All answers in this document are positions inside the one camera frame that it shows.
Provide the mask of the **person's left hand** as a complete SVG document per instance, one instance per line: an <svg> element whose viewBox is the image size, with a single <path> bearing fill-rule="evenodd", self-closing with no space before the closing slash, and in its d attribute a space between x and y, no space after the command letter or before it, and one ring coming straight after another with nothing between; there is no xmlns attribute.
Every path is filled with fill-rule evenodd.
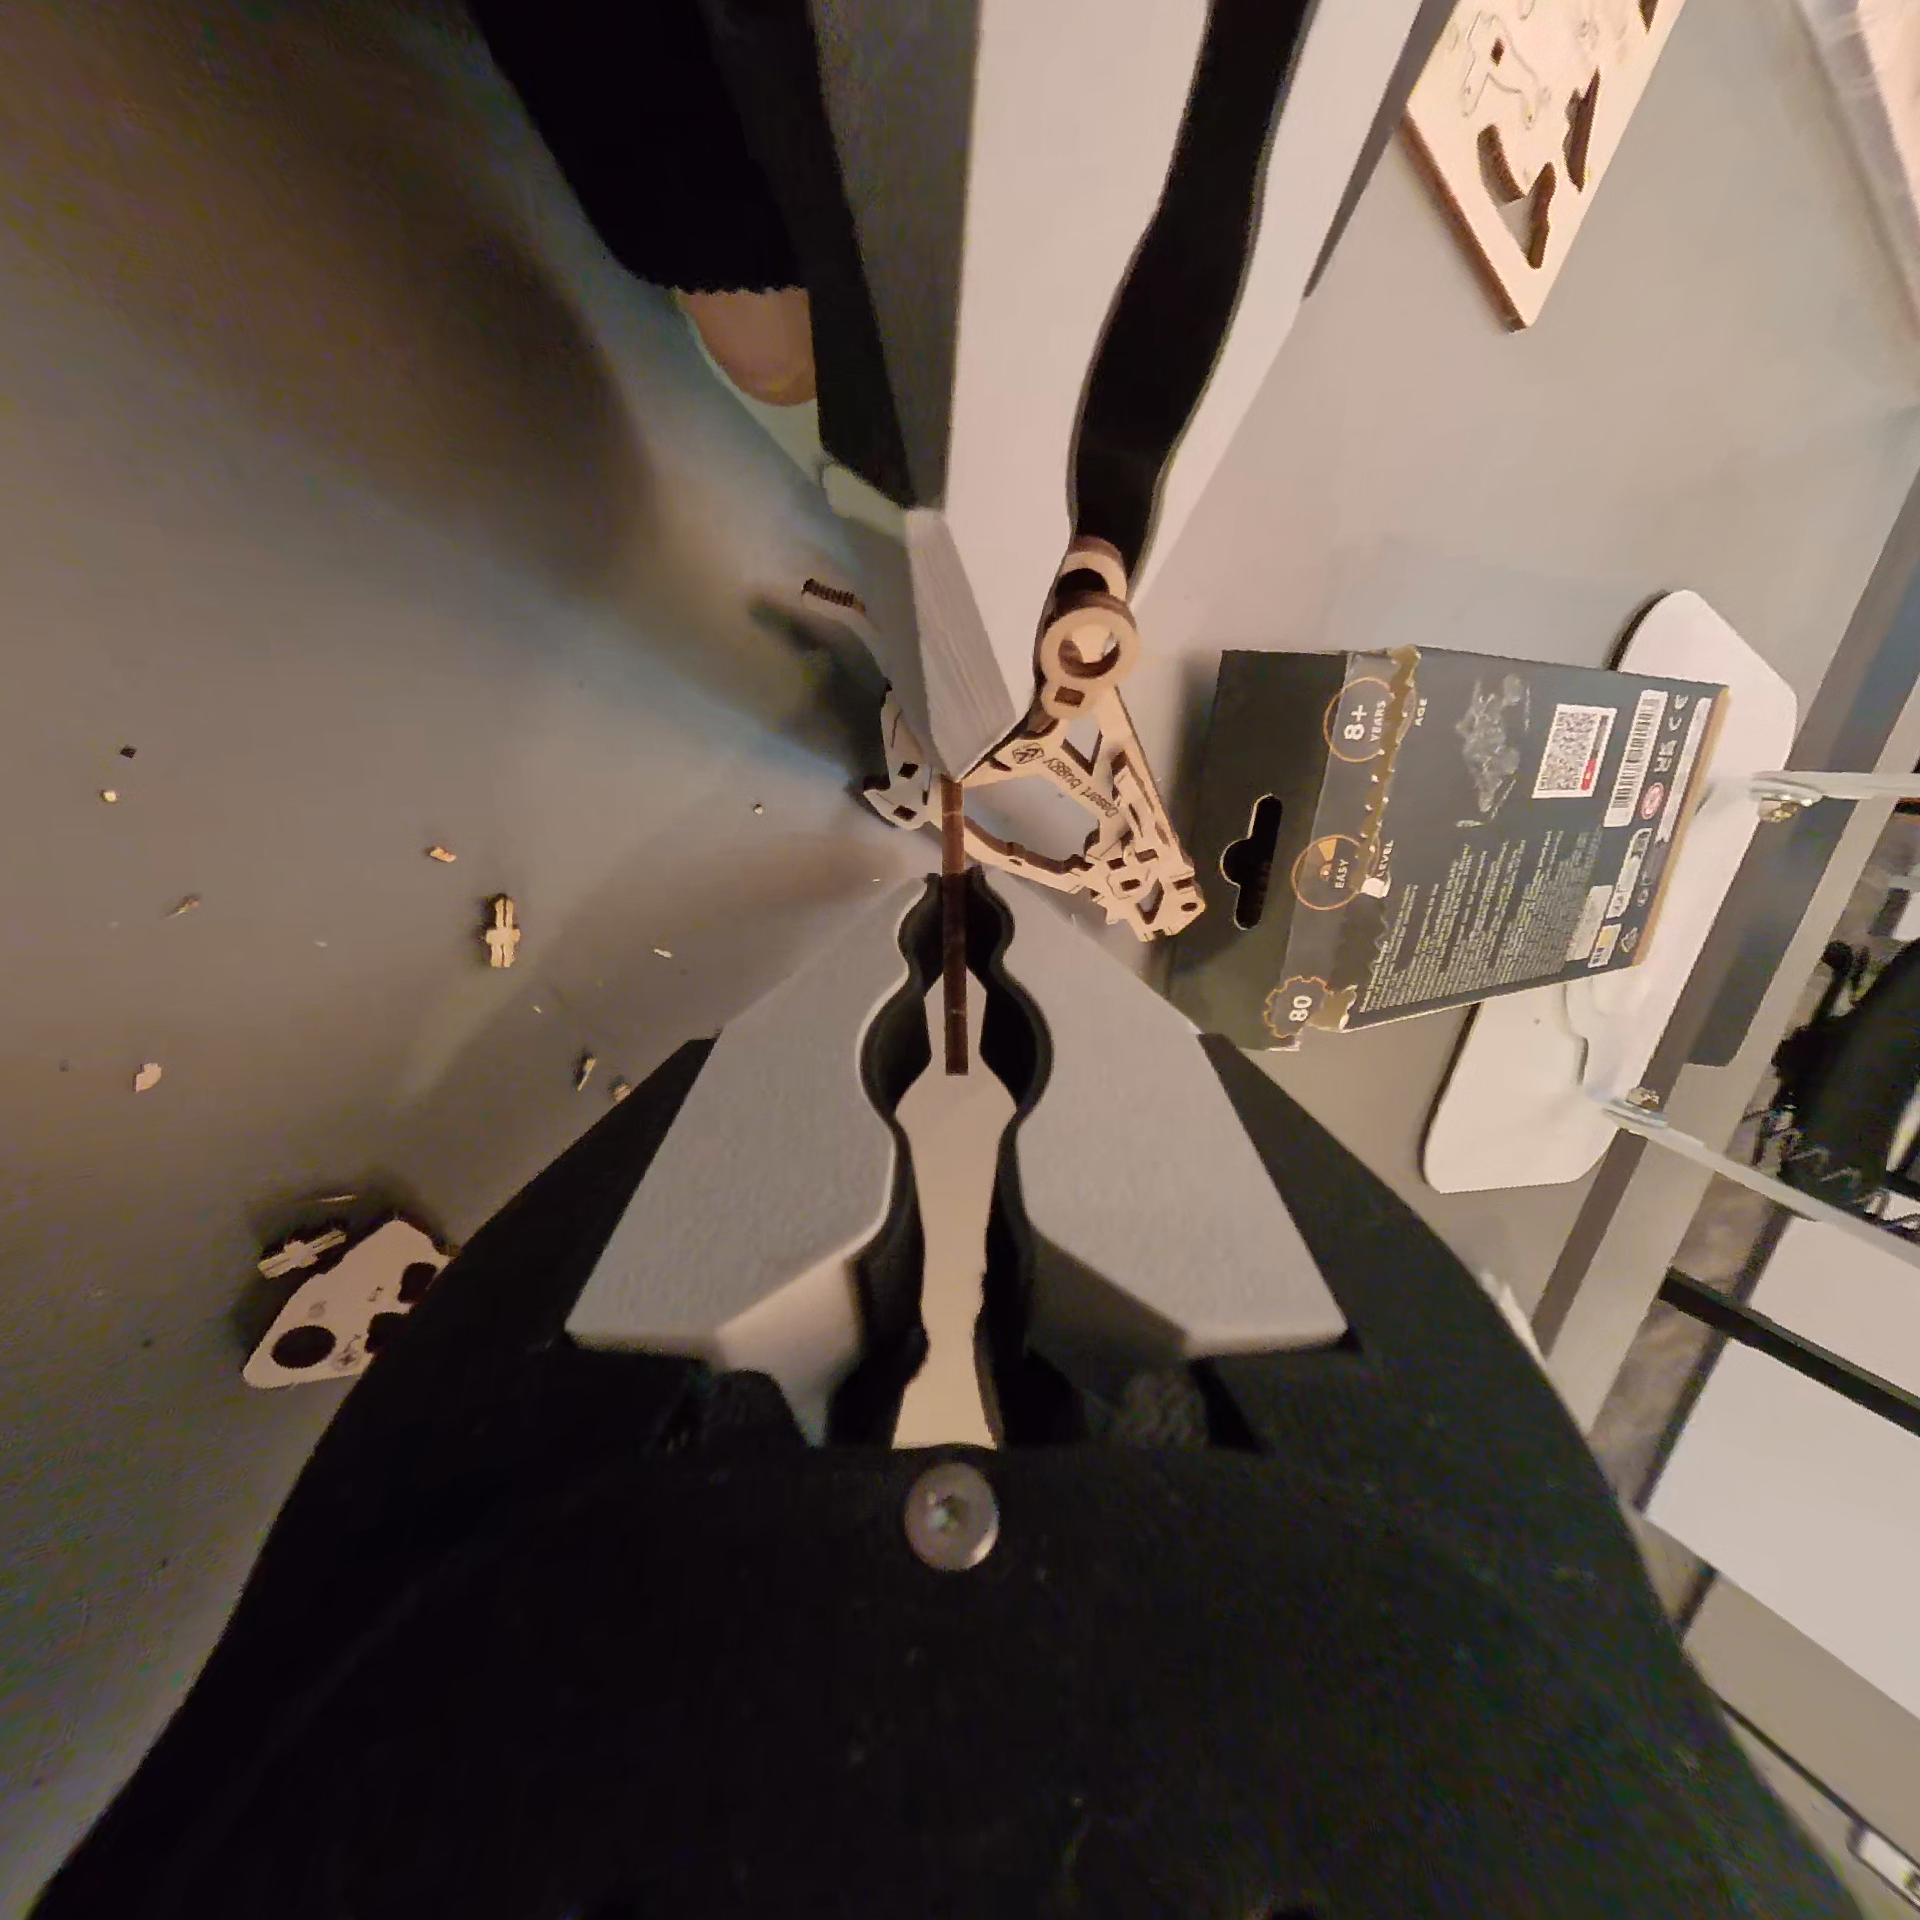
<svg viewBox="0 0 1920 1920"><path fill-rule="evenodd" d="M760 406L819 396L812 313L803 285L774 291L674 291L695 337L733 388Z"/></svg>

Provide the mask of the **black cardboard box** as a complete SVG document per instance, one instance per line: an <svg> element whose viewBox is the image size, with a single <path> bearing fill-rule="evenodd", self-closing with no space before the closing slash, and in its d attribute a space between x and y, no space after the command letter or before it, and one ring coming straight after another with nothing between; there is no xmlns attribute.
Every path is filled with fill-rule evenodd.
<svg viewBox="0 0 1920 1920"><path fill-rule="evenodd" d="M1473 652L1224 652L1170 1001L1279 1050L1643 962L1728 707Z"/></svg>

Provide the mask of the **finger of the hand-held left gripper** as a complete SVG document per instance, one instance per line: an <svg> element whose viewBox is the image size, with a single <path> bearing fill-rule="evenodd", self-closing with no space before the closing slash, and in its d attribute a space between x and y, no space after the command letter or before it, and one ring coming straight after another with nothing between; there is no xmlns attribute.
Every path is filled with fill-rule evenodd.
<svg viewBox="0 0 1920 1920"><path fill-rule="evenodd" d="M1150 2L1144 217L1119 277L1119 550L1181 538L1374 179L1427 2Z"/></svg>
<svg viewBox="0 0 1920 1920"><path fill-rule="evenodd" d="M1097 355L1231 2L812 2L826 123L908 453L937 764L1032 703Z"/></svg>

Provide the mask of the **thin wooden part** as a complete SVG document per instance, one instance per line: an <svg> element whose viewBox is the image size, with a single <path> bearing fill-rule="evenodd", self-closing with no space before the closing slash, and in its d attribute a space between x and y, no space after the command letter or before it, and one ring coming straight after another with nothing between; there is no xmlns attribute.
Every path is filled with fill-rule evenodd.
<svg viewBox="0 0 1920 1920"><path fill-rule="evenodd" d="M948 1077L972 1072L968 1028L968 853L962 783L940 776L940 954L944 954L944 1061Z"/></svg>

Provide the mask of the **scattered wood scraps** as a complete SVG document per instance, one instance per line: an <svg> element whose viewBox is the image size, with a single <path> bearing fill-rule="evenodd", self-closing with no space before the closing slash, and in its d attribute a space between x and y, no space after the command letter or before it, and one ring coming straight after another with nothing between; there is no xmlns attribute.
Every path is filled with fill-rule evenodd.
<svg viewBox="0 0 1920 1920"><path fill-rule="evenodd" d="M190 714L43 746L2 825L2 1011L47 1077L120 1101L402 1114L495 1050L568 1054L563 946L670 814L640 746L578 714Z"/></svg>

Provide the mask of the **white rounded board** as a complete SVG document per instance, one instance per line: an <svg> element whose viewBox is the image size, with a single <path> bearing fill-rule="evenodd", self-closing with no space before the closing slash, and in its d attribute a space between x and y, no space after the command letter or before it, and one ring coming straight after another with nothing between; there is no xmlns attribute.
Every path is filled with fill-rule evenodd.
<svg viewBox="0 0 1920 1920"><path fill-rule="evenodd" d="M1788 770L1797 696L1700 595L1659 597L1635 625L1621 667L1725 689L1714 740L1698 750L1700 794L1675 828L1678 856L1668 862L1649 957L1476 1007L1421 1150L1424 1180L1440 1194L1562 1186L1600 1159L1616 1137L1603 1104L1645 1086L1761 831L1750 783Z"/></svg>

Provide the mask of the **wooden plate with round holes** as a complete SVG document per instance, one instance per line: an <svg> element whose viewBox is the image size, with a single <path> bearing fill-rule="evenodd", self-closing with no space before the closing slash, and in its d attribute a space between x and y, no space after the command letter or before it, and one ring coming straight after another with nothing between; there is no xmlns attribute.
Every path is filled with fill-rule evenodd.
<svg viewBox="0 0 1920 1920"><path fill-rule="evenodd" d="M319 1259L296 1286L242 1369L252 1390L362 1376L406 1316L432 1290L450 1256L406 1218L363 1236L319 1236Z"/></svg>

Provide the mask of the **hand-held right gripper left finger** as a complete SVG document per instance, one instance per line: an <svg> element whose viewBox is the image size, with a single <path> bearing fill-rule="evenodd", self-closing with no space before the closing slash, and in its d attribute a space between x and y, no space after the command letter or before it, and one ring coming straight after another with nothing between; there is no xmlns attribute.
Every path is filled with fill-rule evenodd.
<svg viewBox="0 0 1920 1920"><path fill-rule="evenodd" d="M862 1279L917 1220L896 1126L925 1064L883 1061L904 1018L925 1054L937 879L898 882L733 1018L639 1180L567 1319L585 1351L769 1376L807 1442L890 1337Z"/></svg>

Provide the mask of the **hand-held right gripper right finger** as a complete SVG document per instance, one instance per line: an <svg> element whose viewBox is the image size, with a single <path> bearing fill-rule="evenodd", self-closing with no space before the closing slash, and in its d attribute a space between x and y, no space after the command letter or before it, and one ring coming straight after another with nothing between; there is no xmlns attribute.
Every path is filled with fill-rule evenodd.
<svg viewBox="0 0 1920 1920"><path fill-rule="evenodd" d="M997 1442L1079 1442L1141 1404L1206 1434L1195 1370L1334 1351L1345 1316L1202 1032L1018 879L968 878L997 1144L975 1362Z"/></svg>

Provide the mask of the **wooden model frame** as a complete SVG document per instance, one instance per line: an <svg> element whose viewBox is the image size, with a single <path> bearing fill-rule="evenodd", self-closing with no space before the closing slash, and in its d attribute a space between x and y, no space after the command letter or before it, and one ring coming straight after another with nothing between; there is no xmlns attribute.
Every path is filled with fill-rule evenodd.
<svg viewBox="0 0 1920 1920"><path fill-rule="evenodd" d="M1021 718L965 775L947 776L889 689L886 775L867 779L862 800L894 828L937 831L947 858L1087 896L1141 942L1175 937L1206 903L1120 699L1141 649L1120 550L1070 538L1039 625L1036 693ZM1087 819L1079 849L1051 858L978 825L968 794L1005 783L1039 783L1070 803Z"/></svg>

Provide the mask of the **wooden cutout sheet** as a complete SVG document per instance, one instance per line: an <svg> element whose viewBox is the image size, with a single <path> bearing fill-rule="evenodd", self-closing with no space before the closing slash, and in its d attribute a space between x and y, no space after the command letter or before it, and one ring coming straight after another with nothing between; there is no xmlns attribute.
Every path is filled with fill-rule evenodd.
<svg viewBox="0 0 1920 1920"><path fill-rule="evenodd" d="M1405 130L1510 327L1562 276L1684 2L1458 2Z"/></svg>

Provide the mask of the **clear acrylic bracket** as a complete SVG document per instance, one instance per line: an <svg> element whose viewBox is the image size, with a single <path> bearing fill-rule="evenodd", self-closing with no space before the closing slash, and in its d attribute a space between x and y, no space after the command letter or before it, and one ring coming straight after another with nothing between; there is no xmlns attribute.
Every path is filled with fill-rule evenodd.
<svg viewBox="0 0 1920 1920"><path fill-rule="evenodd" d="M1756 815L1767 825L1795 819L1822 803L1895 803L1917 804L1917 772L1861 775L1861 772L1756 772L1745 783Z"/></svg>
<svg viewBox="0 0 1920 1920"><path fill-rule="evenodd" d="M1917 1104L1861 1115L1815 1115L1772 1101L1750 1115L1745 1157L1692 1137L1656 1111L1653 1093L1596 1100L1618 1129L1659 1144L1714 1180L1821 1226L1847 1226L1917 1244Z"/></svg>

